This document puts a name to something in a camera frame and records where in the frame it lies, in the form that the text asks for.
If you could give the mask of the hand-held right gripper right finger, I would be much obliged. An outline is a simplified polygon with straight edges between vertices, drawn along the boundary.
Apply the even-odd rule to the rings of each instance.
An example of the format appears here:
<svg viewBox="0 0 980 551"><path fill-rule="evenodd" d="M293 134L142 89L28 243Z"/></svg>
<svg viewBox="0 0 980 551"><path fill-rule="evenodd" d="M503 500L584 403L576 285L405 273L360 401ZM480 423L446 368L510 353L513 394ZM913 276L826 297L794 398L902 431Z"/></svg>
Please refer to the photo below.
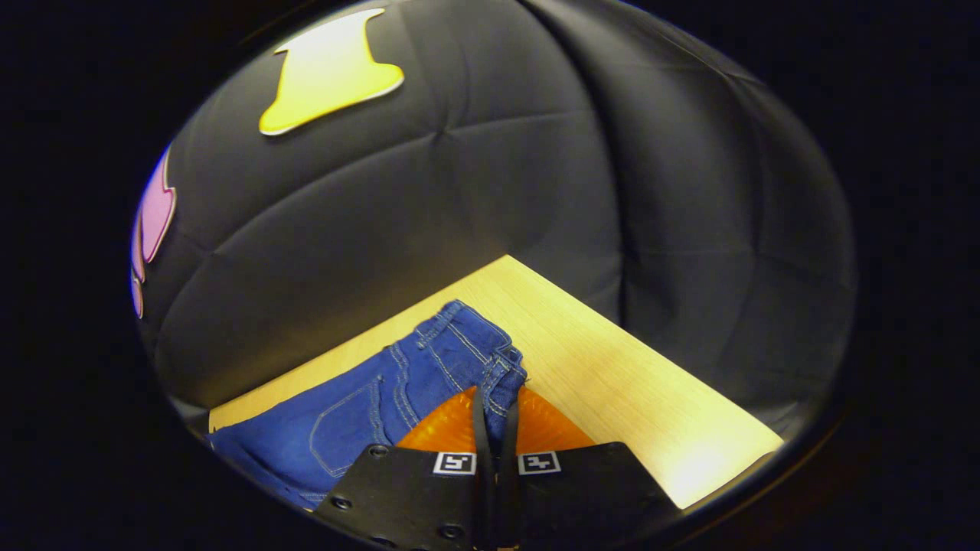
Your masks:
<svg viewBox="0 0 980 551"><path fill-rule="evenodd" d="M613 550L680 515L626 443L593 442L543 397L519 390L499 463L499 548Z"/></svg>

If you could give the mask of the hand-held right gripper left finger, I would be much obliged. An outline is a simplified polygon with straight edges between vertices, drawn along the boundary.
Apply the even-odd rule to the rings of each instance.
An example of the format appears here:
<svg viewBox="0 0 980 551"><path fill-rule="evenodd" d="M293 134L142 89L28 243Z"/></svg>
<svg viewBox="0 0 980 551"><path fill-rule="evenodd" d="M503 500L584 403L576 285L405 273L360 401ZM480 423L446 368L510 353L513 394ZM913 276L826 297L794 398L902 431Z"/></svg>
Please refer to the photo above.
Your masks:
<svg viewBox="0 0 980 551"><path fill-rule="evenodd" d="M475 452L364 447L315 509L316 519L372 549L486 549L495 470L478 390L470 426Z"/></svg>

